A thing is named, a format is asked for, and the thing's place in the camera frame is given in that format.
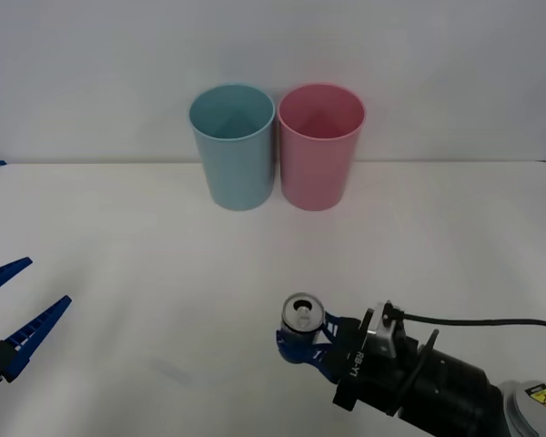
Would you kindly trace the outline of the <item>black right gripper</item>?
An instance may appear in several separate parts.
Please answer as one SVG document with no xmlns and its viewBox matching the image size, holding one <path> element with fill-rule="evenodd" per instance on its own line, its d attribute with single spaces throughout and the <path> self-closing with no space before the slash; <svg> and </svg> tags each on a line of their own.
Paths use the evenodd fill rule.
<svg viewBox="0 0 546 437">
<path fill-rule="evenodd" d="M 310 365 L 337 383 L 334 402 L 341 408 L 352 411 L 362 401 L 394 415 L 427 359 L 427 349 L 406 335 L 403 319 L 399 309 L 368 310 L 362 320 L 326 312 L 321 331 L 330 343 L 317 343 L 317 331 L 302 335 L 279 329 L 276 344 L 286 362 Z M 324 362 L 331 343 L 346 353 L 339 376 Z"/>
</svg>

